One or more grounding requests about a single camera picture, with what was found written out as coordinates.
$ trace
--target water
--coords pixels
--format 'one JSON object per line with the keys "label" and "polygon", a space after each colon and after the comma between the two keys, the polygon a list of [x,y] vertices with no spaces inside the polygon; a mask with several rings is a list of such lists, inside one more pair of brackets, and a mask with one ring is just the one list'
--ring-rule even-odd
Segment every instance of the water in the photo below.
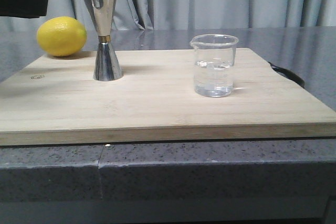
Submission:
{"label": "water", "polygon": [[205,97],[225,97],[233,89],[232,64],[197,61],[194,69],[194,89]]}

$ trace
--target gold band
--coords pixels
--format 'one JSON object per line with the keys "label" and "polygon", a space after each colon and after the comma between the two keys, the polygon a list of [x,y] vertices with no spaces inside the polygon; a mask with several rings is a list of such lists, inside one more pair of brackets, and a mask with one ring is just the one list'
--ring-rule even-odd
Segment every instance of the gold band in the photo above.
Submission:
{"label": "gold band", "polygon": [[107,43],[111,41],[110,35],[108,36],[98,36],[99,43]]}

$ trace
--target black object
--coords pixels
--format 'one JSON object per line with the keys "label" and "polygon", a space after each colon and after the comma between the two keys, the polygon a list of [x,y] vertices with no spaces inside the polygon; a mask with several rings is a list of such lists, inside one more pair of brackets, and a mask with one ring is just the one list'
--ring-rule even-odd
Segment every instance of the black object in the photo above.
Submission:
{"label": "black object", "polygon": [[296,82],[298,85],[305,88],[304,80],[302,80],[298,75],[296,75],[295,73],[293,73],[292,71],[290,71],[286,68],[281,68],[281,67],[275,66],[271,62],[268,62],[268,63],[271,65],[272,69],[275,72],[280,73],[282,76],[286,77],[289,80],[292,80],[292,81]]}
{"label": "black object", "polygon": [[48,0],[0,0],[0,16],[39,18],[47,7]]}

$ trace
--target clear glass beaker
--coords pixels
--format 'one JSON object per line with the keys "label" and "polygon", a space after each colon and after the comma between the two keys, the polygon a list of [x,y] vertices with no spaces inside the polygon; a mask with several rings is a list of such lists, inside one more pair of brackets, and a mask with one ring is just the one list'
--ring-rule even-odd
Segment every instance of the clear glass beaker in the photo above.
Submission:
{"label": "clear glass beaker", "polygon": [[194,90],[205,97],[225,97],[233,89],[233,71],[238,38],[223,34],[194,37]]}

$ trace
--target jigger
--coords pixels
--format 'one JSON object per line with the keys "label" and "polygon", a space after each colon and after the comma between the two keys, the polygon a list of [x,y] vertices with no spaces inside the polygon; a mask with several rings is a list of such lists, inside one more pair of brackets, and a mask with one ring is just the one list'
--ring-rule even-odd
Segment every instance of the jigger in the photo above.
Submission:
{"label": "jigger", "polygon": [[111,29],[116,0],[84,0],[98,33],[98,50],[93,78],[112,81],[122,77],[122,71],[111,44]]}

